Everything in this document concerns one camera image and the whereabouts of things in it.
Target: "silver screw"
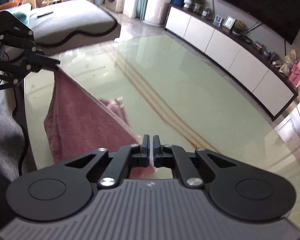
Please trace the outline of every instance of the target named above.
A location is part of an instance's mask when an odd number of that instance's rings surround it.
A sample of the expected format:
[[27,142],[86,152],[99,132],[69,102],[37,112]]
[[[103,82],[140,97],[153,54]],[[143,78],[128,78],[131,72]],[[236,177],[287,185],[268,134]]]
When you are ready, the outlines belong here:
[[186,182],[190,186],[200,186],[203,184],[202,179],[199,179],[199,178],[190,178],[190,179],[187,179]]
[[115,179],[113,178],[102,178],[100,184],[105,187],[109,187],[115,184]]

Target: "glass table top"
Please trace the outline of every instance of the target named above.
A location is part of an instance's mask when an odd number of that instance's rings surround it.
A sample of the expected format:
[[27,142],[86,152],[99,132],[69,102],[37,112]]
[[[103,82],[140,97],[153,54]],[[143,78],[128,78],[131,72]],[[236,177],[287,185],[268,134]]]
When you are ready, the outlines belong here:
[[[60,67],[99,99],[122,97],[132,130],[186,151],[205,147],[287,178],[297,191],[290,219],[300,227],[300,166],[259,112],[220,74],[168,36],[67,51]],[[53,164],[43,120],[54,77],[25,80],[26,116],[37,167]],[[157,178],[164,176],[158,172]]]

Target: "red towel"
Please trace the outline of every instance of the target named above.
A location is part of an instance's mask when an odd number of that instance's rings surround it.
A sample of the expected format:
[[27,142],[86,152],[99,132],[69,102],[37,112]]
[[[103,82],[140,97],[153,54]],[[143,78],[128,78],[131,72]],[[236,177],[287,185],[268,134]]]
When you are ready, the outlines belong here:
[[[54,73],[55,85],[44,128],[55,163],[86,152],[141,142],[128,126],[121,99],[93,97],[62,70]],[[133,168],[130,178],[145,178],[154,168]]]

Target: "tv cabinet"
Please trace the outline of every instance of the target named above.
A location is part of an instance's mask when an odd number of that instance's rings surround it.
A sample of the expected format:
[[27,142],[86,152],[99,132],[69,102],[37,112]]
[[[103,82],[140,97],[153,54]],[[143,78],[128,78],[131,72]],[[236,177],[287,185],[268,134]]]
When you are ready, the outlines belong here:
[[298,90],[262,53],[200,14],[170,4],[164,28],[216,63],[250,93],[273,121],[298,96]]

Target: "orange pillow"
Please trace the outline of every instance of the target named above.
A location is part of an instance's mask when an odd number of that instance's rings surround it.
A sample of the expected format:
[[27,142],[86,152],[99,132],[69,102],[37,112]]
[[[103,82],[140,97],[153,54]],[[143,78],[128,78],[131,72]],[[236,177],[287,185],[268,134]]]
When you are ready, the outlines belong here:
[[12,8],[12,7],[16,7],[20,4],[20,2],[22,2],[22,1],[21,0],[14,0],[14,1],[11,1],[11,2],[6,2],[2,5],[0,5],[0,11],[5,10],[5,9],[9,9],[9,8]]

